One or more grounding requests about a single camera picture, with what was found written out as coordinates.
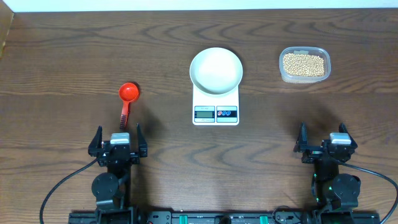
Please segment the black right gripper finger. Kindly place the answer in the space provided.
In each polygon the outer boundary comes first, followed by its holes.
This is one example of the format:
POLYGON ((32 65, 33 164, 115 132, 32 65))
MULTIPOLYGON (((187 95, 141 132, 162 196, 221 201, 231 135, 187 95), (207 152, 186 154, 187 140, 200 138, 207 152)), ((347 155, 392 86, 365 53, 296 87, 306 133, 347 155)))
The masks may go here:
POLYGON ((307 128, 304 122, 300 125, 300 130, 298 134, 298 138, 296 140, 294 151, 295 152, 304 152, 308 146, 308 138, 307 138, 307 128))
POLYGON ((355 141, 355 140, 353 139, 353 137, 349 134, 349 132, 348 132, 348 130, 347 130, 347 127, 345 126, 344 123, 341 123, 341 124, 339 125, 338 130, 339 130, 340 133, 345 133, 345 134, 347 134, 347 135, 349 136, 349 138, 350 138, 350 140, 351 140, 351 146, 357 146, 356 141, 355 141))

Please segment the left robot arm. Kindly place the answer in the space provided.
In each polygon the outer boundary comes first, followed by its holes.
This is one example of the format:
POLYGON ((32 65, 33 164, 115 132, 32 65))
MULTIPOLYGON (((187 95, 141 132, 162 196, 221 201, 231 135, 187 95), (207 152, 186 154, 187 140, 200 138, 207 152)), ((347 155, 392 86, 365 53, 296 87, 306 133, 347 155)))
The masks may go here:
POLYGON ((96 158, 99 166, 107 168, 91 185, 96 197, 95 223, 146 222, 139 209, 130 204, 131 167, 139 165, 148 151, 139 125, 136 132, 137 151, 131 151, 129 133, 114 133, 109 141, 103 141, 101 126, 88 146, 88 154, 96 158))

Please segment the red plastic measuring scoop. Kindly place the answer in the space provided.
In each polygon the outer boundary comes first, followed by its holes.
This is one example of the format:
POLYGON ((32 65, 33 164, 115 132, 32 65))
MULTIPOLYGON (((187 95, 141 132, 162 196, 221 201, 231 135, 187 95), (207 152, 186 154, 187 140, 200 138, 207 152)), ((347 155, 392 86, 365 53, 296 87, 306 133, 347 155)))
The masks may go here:
POLYGON ((124 129, 127 125, 129 115, 129 105, 137 101, 140 96, 139 88, 134 83, 125 83, 119 89, 119 97, 123 101, 121 111, 120 129, 124 129))

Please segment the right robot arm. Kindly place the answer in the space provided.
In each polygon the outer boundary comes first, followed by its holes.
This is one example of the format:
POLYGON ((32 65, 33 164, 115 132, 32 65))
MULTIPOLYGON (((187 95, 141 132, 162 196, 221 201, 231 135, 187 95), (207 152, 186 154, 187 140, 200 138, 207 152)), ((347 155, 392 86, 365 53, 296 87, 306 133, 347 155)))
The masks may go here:
POLYGON ((306 125, 300 125, 294 152, 302 153, 304 164, 314 165, 311 190, 318 205, 302 215, 302 223, 354 222, 351 213, 358 206, 361 181, 354 175, 341 174, 339 166, 351 159, 357 147, 343 123, 319 146, 309 145, 306 125))

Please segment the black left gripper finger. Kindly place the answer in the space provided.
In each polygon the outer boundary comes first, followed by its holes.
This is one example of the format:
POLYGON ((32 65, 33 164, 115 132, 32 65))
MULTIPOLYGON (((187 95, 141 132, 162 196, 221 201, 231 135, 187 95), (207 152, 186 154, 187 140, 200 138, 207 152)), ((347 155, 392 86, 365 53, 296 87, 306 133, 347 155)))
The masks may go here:
POLYGON ((100 149, 102 148, 102 127, 98 126, 94 138, 89 144, 89 149, 100 149))
POLYGON ((138 149, 140 151, 146 151, 147 150, 147 142, 146 142, 144 135, 141 131, 141 127, 140 127, 139 123, 137 123, 136 131, 137 131, 138 149))

